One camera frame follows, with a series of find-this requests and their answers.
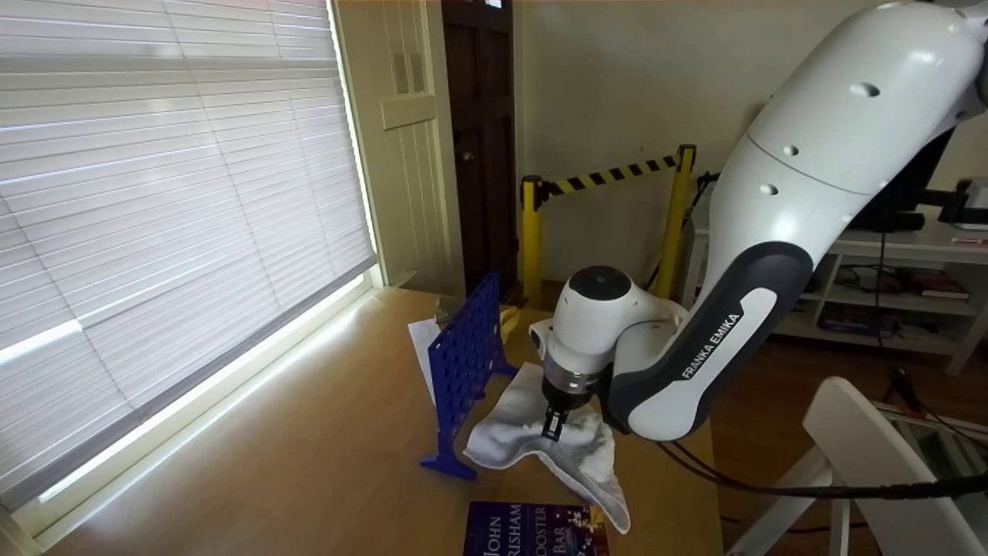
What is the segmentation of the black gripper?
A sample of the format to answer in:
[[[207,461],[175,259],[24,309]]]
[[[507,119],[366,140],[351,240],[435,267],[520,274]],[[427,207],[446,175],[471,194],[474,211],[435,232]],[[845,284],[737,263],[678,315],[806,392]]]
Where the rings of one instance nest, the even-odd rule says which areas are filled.
[[[571,426],[570,411],[588,404],[597,394],[597,385],[601,385],[601,374],[576,374],[576,371],[557,365],[553,358],[547,358],[544,360],[544,398],[547,398],[550,411],[544,413],[544,434],[553,434],[553,428],[557,428],[557,442],[561,442]]]

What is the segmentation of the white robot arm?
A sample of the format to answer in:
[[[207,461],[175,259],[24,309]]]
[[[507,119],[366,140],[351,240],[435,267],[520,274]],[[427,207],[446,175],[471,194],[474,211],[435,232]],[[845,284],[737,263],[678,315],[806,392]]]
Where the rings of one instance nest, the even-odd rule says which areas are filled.
[[[611,264],[576,270],[532,326],[547,439],[580,404],[650,442],[689,434],[793,309],[834,240],[939,136],[984,111],[988,2],[885,0],[770,94],[715,190],[691,304]]]

